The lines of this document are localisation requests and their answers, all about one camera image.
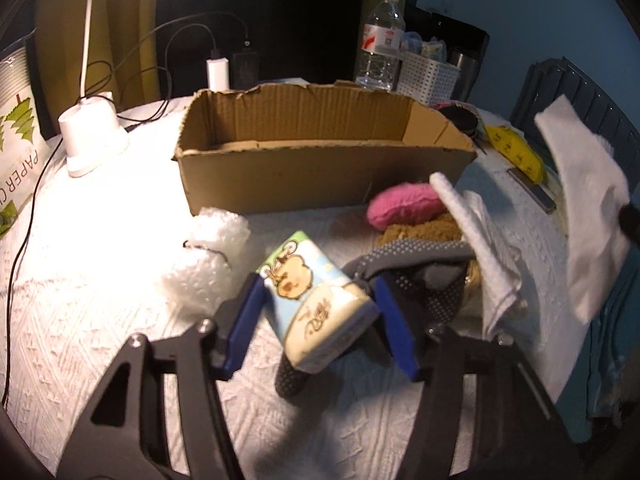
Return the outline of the bubble wrap bundle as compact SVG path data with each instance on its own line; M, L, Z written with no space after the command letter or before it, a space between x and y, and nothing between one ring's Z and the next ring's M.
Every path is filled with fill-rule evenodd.
M234 212L203 208L191 218L163 266L163 288L178 318L212 315L238 292L250 263L249 241L248 221Z

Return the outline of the grey dotted glove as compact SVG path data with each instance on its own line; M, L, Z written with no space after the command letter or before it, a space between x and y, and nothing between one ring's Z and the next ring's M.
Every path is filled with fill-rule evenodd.
M337 267L352 278L374 303L374 280L380 275L390 275L402 296L411 304L416 328L423 328L431 323L448 323L456 316L462 306L466 272L473 257L471 247L463 242L439 243L405 238ZM390 351L381 312L369 328L376 329L383 346ZM340 356L354 350L364 333ZM291 399L304 388L311 375L292 367L283 352L274 386L281 398Z

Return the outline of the tissue pack with cartoon print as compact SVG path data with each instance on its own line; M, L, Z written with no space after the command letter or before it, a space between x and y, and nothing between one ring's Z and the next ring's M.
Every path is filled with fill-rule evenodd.
M265 316L296 370L317 374L378 318L370 296L304 232L293 233L259 268L270 293Z

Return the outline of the brown fuzzy cloth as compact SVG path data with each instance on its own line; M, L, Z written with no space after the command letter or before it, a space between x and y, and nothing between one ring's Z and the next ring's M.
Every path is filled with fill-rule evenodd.
M414 240L426 240L427 242L461 242L462 231L457 221L448 212L440 214L433 220L428 220L412 226L411 224L392 224L378 237L378 246L386 245L394 240L413 238ZM465 290L480 290L482 288L482 272L480 265L472 259L468 266L465 279Z

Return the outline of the pink fuzzy plush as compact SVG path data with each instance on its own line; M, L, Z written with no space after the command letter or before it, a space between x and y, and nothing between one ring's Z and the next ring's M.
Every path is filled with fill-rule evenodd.
M393 224L415 226L435 219L446 206L429 183L403 183L386 188L369 203L367 222L383 232Z

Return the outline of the white cloth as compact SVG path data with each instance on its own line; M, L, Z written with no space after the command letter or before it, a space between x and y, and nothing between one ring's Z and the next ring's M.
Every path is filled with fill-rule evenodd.
M431 174L431 187L457 221L463 239L473 249L480 266L483 297L483 337L498 334L501 319L521 307L520 252L510 246L495 224L480 194L460 194L441 172Z

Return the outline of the brown cardboard box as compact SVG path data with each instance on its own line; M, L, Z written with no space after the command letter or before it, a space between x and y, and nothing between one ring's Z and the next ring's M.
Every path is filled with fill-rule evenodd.
M363 205L434 172L457 181L475 156L438 110L337 81L202 90L183 117L174 159L192 214L272 214Z

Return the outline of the dark slim phone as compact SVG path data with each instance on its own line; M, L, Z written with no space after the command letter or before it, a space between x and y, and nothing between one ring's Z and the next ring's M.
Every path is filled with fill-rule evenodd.
M552 214L556 203L551 196L539 185L535 184L523 171L512 167L506 173L528 194L528 196L546 213Z

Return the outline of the yellow plastic package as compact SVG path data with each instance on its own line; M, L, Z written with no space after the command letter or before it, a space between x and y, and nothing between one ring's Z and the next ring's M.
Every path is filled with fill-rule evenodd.
M492 147L521 170L529 180L535 184L541 184L546 180L544 162L514 129L507 125L486 125L485 131Z

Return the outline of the black round zip case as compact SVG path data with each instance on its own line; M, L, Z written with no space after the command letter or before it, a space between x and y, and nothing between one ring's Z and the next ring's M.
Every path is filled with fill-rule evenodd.
M441 106L438 111L452 122L459 131L471 139L477 137L478 118L474 113L456 104Z

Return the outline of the white power adapter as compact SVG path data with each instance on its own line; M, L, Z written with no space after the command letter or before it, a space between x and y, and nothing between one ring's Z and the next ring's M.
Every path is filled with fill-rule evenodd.
M224 92L229 86L228 58L214 58L206 61L207 83L210 91Z

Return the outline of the white plastic basket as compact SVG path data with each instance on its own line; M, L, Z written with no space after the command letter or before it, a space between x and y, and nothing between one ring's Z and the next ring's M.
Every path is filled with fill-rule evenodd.
M396 91L429 107L450 100L460 75L460 68L448 63L406 52Z

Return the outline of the yellow curtain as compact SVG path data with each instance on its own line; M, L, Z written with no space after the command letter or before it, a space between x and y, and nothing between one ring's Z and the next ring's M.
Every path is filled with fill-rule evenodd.
M106 85L119 108L160 99L155 39L157 0L93 0L87 84ZM86 0L36 0L36 50L47 110L58 117L79 96Z

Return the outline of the steel cup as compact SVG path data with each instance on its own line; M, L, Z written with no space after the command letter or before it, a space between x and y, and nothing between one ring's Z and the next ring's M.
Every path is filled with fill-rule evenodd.
M461 53L454 52L450 63L459 69L458 79L451 92L451 99L466 101L469 99L477 77L480 74L480 62Z

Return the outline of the dark radiator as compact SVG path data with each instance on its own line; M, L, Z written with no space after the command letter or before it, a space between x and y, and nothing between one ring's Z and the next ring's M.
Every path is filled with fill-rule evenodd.
M612 99L567 58L549 58L529 66L510 122L552 167L553 158L534 123L535 116L559 96L566 96L591 132L603 136L614 150L629 187L639 183L639 131Z

